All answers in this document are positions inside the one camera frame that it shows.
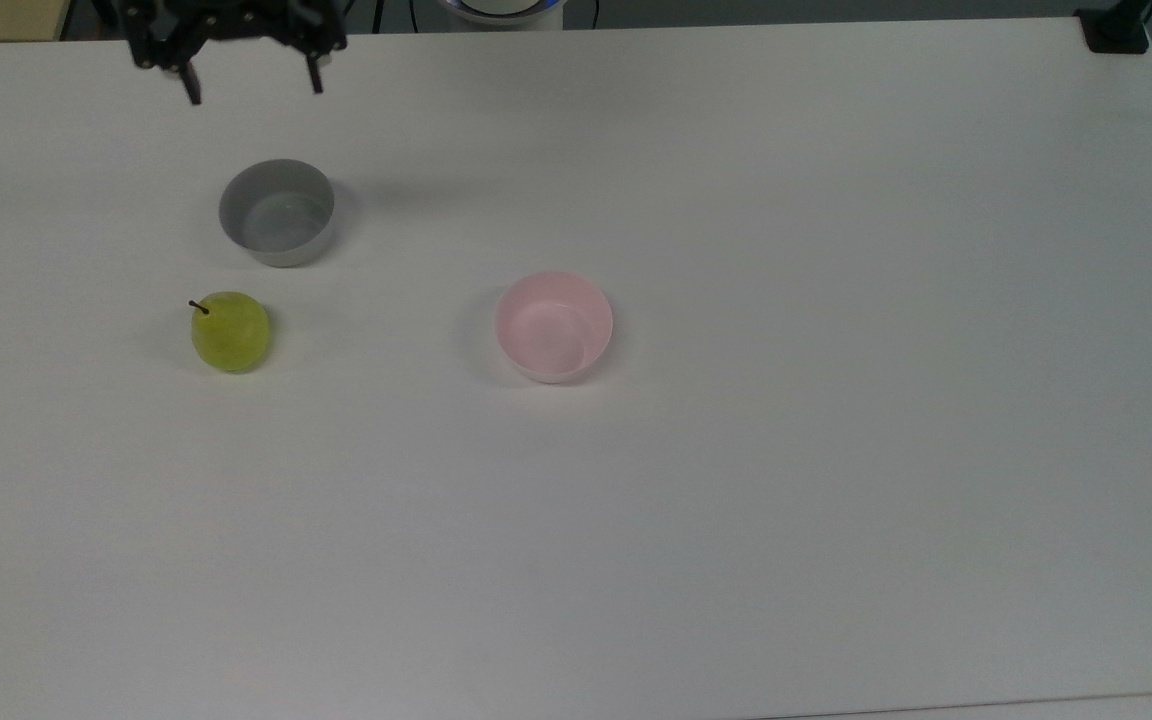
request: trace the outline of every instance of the gray bowl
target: gray bowl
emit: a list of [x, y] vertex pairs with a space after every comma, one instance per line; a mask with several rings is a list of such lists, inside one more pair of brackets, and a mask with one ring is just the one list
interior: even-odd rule
[[332, 183], [313, 165], [266, 160], [229, 181], [220, 196], [220, 227], [252, 258], [291, 268], [328, 249], [334, 210]]

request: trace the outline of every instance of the gray floor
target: gray floor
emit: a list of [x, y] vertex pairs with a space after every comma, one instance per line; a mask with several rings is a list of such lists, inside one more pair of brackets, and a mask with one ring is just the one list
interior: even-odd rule
[[[435, 0], [412, 0], [422, 32], [447, 31]], [[1081, 6], [1105, 8], [1108, 0], [600, 0], [599, 28], [723, 26], [723, 24], [855, 22], [900, 18], [1069, 17]], [[351, 33], [371, 31], [376, 0], [356, 0], [347, 24]], [[589, 28], [594, 0], [568, 0], [568, 29]], [[407, 0], [388, 0], [381, 32], [411, 32]], [[1152, 20], [1149, 22], [1152, 36]], [[65, 38], [90, 40], [116, 32], [99, 28], [90, 0], [74, 0]]]

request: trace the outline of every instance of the bowl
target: bowl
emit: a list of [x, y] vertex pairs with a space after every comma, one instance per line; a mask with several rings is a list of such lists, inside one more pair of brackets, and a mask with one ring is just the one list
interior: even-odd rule
[[607, 350], [612, 305], [589, 279], [548, 270], [522, 278], [500, 296], [495, 334], [500, 350], [526, 378], [567, 382]]
[[332, 243], [332, 182], [301, 160], [266, 160], [237, 174], [220, 196], [220, 227], [252, 258], [291, 268]]

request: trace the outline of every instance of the apple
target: apple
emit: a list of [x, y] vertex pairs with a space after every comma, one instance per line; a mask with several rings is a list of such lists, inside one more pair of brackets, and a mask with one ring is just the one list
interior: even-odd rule
[[259, 363], [270, 347], [270, 316], [241, 291], [214, 291], [194, 306], [194, 348], [204, 363], [228, 373]]

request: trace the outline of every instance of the pink bowl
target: pink bowl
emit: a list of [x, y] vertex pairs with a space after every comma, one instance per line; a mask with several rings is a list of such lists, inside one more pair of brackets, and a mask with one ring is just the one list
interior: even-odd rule
[[612, 340], [612, 305], [598, 286], [551, 270], [509, 286], [497, 305], [497, 342], [537, 382], [570, 381]]

